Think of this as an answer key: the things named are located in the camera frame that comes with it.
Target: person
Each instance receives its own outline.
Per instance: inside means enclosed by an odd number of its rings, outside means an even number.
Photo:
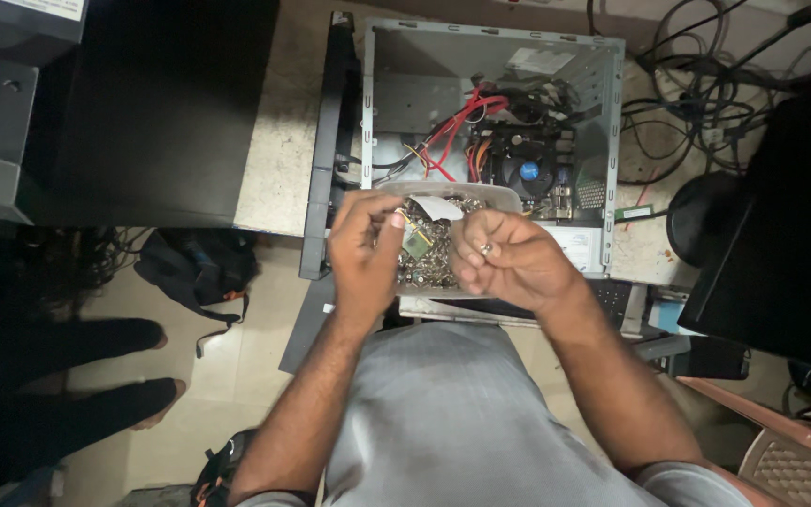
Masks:
[[[18,393],[21,386],[167,343],[162,327],[142,318],[0,326],[0,485],[121,430],[155,426],[186,390],[183,381],[162,378],[67,399]]]
[[[393,300],[402,200],[347,195],[327,239],[336,308],[248,446],[230,505],[750,505],[551,235],[482,209],[451,227],[473,294],[532,310],[612,464],[556,421],[505,332],[437,322],[367,338]]]

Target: gray shirt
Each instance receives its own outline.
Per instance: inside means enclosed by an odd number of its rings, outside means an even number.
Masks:
[[[455,323],[366,342],[326,482],[340,507],[750,505],[690,464],[631,482],[555,420],[505,331]],[[242,506],[305,504],[266,492]]]

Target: hand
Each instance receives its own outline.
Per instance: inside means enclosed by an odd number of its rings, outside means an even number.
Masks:
[[[480,209],[450,228],[452,272],[472,294],[490,294],[534,313],[546,313],[583,277],[556,240],[517,213]],[[490,246],[487,255],[481,247]]]
[[[347,192],[333,221],[327,248],[337,289],[335,312],[347,322],[370,327],[393,302],[405,225],[393,211],[402,201],[379,190]]]

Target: tile floor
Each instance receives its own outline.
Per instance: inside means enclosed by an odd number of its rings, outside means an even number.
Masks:
[[[272,248],[258,251],[262,274],[253,282],[246,322],[208,341],[201,359],[195,357],[196,339],[219,329],[220,323],[169,300],[131,269],[118,272],[103,295],[87,303],[87,318],[146,317],[160,322],[168,345],[74,368],[70,390],[101,390],[164,376],[184,380],[188,390],[155,428],[123,431],[70,455],[65,460],[64,496],[55,501],[56,507],[107,506],[132,489],[193,483],[207,448],[218,448],[235,431],[261,422],[290,378],[276,367],[308,287],[308,281],[298,277],[299,240],[274,236],[271,242]],[[239,311],[240,304],[221,306]],[[601,452],[540,332],[507,331],[552,412]]]

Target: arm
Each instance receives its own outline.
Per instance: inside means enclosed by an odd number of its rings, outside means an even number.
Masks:
[[[616,468],[633,476],[659,461],[703,461],[669,394],[609,327],[549,233],[521,215],[481,210],[452,234],[452,269],[467,291],[535,313],[584,421]],[[486,256],[481,246],[489,246]]]
[[[659,461],[703,464],[699,445],[650,368],[611,329],[582,281],[538,313],[590,432],[615,468],[634,477]]]
[[[267,491],[317,494],[361,346],[394,296],[403,219],[391,211],[401,202],[373,190],[347,195],[327,240],[336,308],[249,444],[228,505]]]

